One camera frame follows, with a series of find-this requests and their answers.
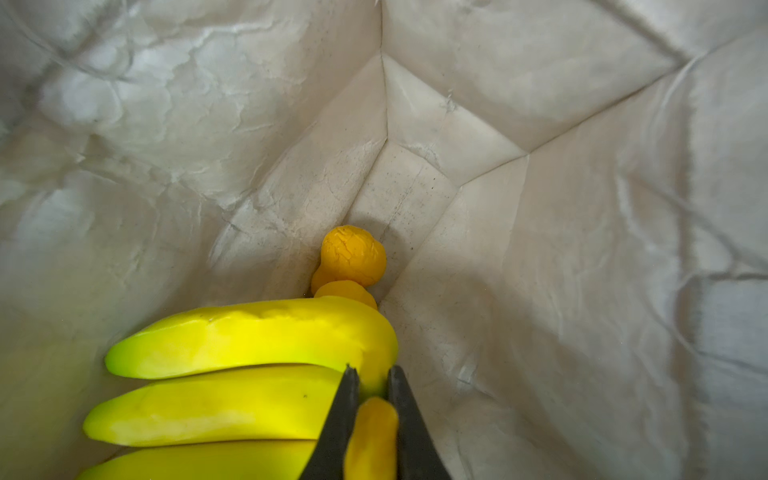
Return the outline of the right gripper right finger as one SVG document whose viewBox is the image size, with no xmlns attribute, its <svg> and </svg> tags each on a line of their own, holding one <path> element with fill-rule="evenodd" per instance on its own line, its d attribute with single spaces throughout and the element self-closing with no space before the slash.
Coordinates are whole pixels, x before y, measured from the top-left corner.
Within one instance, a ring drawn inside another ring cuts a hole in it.
<svg viewBox="0 0 768 480">
<path fill-rule="evenodd" d="M 387 400 L 399 419 L 396 440 L 397 478 L 400 480 L 451 480 L 441 460 L 403 368 L 388 373 Z"/>
</svg>

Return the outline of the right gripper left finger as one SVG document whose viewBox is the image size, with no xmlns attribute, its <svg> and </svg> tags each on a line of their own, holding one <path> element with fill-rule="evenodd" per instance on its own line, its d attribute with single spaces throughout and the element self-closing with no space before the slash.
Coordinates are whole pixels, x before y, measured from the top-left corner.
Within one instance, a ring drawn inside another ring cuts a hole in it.
<svg viewBox="0 0 768 480">
<path fill-rule="evenodd" d="M 344 458 L 360 400 L 360 378 L 348 366 L 343 372 L 314 451 L 300 480 L 342 480 Z"/>
</svg>

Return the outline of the yellow green banana bunch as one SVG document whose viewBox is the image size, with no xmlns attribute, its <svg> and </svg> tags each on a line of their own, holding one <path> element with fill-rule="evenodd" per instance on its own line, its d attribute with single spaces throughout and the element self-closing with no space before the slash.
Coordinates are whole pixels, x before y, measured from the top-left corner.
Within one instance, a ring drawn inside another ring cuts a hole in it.
<svg viewBox="0 0 768 480">
<path fill-rule="evenodd" d="M 143 386 L 87 415 L 85 434 L 127 448 L 87 479 L 297 479 L 343 372 L 360 400 L 343 479 L 397 477 L 398 414 L 386 399 L 398 341 L 377 310 L 328 296 L 182 312 L 112 346 L 116 376 Z"/>
</svg>

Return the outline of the orange yellow mango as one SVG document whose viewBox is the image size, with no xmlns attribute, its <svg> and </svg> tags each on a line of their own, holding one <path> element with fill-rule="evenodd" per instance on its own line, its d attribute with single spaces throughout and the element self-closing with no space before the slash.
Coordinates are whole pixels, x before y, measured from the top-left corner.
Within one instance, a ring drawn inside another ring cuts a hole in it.
<svg viewBox="0 0 768 480">
<path fill-rule="evenodd" d="M 365 229 L 342 225 L 323 239 L 310 291 L 315 294 L 322 286 L 343 280 L 369 287 L 382 279 L 386 266 L 386 249 L 378 240 Z"/>
</svg>

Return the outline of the cream canvas grocery bag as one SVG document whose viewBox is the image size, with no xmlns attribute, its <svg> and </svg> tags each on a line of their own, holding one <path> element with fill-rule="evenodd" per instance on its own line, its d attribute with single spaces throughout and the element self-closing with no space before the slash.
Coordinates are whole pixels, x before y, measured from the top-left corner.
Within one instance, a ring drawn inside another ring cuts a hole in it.
<svg viewBox="0 0 768 480">
<path fill-rule="evenodd" d="M 452 477 L 766 477 L 763 1 L 3 2 L 2 477 L 344 224 Z"/>
</svg>

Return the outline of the yellow red apple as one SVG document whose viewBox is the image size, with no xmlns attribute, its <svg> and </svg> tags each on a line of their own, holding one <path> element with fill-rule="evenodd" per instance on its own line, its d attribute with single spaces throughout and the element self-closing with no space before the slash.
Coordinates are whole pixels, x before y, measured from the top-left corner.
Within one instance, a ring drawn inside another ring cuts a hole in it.
<svg viewBox="0 0 768 480">
<path fill-rule="evenodd" d="M 315 298 L 335 296 L 364 304 L 374 310 L 378 305 L 366 288 L 352 280 L 338 280 L 322 285 L 314 294 Z"/>
</svg>

